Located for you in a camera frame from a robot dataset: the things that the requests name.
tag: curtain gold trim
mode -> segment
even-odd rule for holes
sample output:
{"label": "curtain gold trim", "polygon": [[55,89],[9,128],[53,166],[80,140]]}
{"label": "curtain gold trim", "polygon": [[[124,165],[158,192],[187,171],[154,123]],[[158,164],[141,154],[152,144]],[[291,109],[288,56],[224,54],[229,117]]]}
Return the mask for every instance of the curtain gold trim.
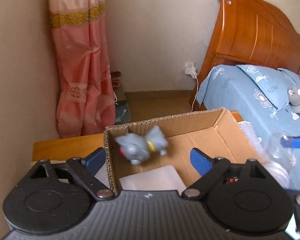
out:
{"label": "curtain gold trim", "polygon": [[76,12],[68,14],[51,14],[50,20],[52,28],[60,28],[63,25],[81,25],[89,22],[89,20],[95,20],[99,15],[105,13],[105,4],[94,6],[86,12]]}

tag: wooden bed frame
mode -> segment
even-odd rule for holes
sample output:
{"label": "wooden bed frame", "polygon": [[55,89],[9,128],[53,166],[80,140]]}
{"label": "wooden bed frame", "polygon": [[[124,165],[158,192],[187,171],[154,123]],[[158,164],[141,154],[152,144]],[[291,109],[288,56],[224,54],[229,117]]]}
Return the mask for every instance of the wooden bed frame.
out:
{"label": "wooden bed frame", "polygon": [[[199,86],[212,67],[252,64],[300,73],[300,35],[288,17],[263,0],[220,0],[210,44],[198,75]],[[194,101],[195,86],[190,105]],[[206,110],[195,101],[194,111]]]}

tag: metal bolt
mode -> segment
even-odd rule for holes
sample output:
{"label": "metal bolt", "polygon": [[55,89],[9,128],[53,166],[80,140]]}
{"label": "metal bolt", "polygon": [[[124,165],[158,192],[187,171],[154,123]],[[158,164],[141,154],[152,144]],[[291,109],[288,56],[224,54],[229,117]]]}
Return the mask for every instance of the metal bolt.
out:
{"label": "metal bolt", "polygon": [[185,195],[187,197],[198,197],[200,196],[200,191],[196,188],[188,188],[185,190]]}
{"label": "metal bolt", "polygon": [[108,198],[113,196],[113,192],[109,189],[101,189],[99,191],[97,191],[97,196],[101,197],[101,198]]}
{"label": "metal bolt", "polygon": [[296,196],[296,202],[300,205],[300,196]]}

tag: gray toy figure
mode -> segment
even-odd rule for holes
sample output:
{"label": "gray toy figure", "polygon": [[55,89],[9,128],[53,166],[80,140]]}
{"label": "gray toy figure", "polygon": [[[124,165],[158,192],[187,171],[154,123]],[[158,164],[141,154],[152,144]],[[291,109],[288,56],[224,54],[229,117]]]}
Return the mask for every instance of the gray toy figure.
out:
{"label": "gray toy figure", "polygon": [[159,152],[161,156],[167,154],[168,142],[157,125],[146,136],[128,133],[116,137],[115,141],[120,146],[121,154],[130,160],[132,165],[140,165],[141,162],[148,160],[151,152]]}
{"label": "gray toy figure", "polygon": [[300,89],[296,86],[290,87],[288,90],[288,99],[292,110],[300,114]]}

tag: corrugated cardboard edge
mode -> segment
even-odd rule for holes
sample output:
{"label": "corrugated cardboard edge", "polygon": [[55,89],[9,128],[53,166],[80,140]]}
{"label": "corrugated cardboard edge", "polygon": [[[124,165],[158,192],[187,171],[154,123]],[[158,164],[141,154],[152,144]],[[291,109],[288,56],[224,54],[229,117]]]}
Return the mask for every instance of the corrugated cardboard edge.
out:
{"label": "corrugated cardboard edge", "polygon": [[[112,160],[111,160],[110,151],[109,151],[109,145],[108,145],[108,134],[110,133],[110,130],[126,129],[130,125],[150,123],[150,122],[155,122],[155,121],[159,121],[159,120],[170,119],[170,118],[175,118],[175,117],[180,117],[180,116],[185,116],[185,115],[201,114],[201,113],[215,112],[215,111],[220,111],[220,110],[223,110],[223,113],[220,115],[220,117],[218,117],[218,119],[216,120],[216,122],[213,125],[213,127],[217,126],[218,123],[224,117],[224,115],[226,113],[228,113],[229,115],[231,115],[231,117],[234,120],[234,122],[237,124],[237,126],[239,127],[239,129],[242,131],[240,125],[238,125],[236,119],[233,117],[233,115],[231,114],[231,112],[228,109],[224,108],[224,107],[221,107],[221,108],[218,108],[218,109],[212,109],[212,110],[205,110],[205,111],[195,111],[195,112],[192,112],[192,113],[169,115],[169,116],[165,116],[165,117],[159,117],[159,118],[149,119],[149,120],[140,121],[140,122],[132,122],[132,123],[127,123],[127,124],[120,124],[120,125],[113,125],[113,126],[106,127],[106,129],[105,129],[105,131],[103,133],[103,142],[104,142],[104,149],[106,150],[106,166],[107,166],[107,175],[108,175],[110,189],[111,190],[117,189],[115,179],[113,179],[113,174],[114,174],[114,172],[113,172],[113,165],[112,165]],[[242,131],[242,133],[244,134],[245,138],[249,141],[249,139],[247,138],[247,136],[245,135],[245,133],[243,131]]]}
{"label": "corrugated cardboard edge", "polygon": [[239,122],[237,122],[237,120],[234,118],[234,116],[231,114],[231,111],[228,110],[227,108],[222,107],[221,109],[224,109],[224,111],[222,112],[222,114],[218,117],[218,119],[216,120],[216,122],[213,125],[214,129],[218,129],[218,125],[219,123],[222,122],[222,119],[226,116],[226,115],[230,115],[231,118],[233,119],[233,121],[237,124],[237,126],[239,127],[240,131],[242,132],[243,136],[247,139],[248,143],[250,144],[251,148],[255,151],[256,155],[258,156],[258,153],[256,152],[255,148],[253,147],[252,143],[250,142],[250,140],[248,139],[248,137],[246,136],[246,134],[244,133],[244,131],[241,129],[241,126],[239,125]]}

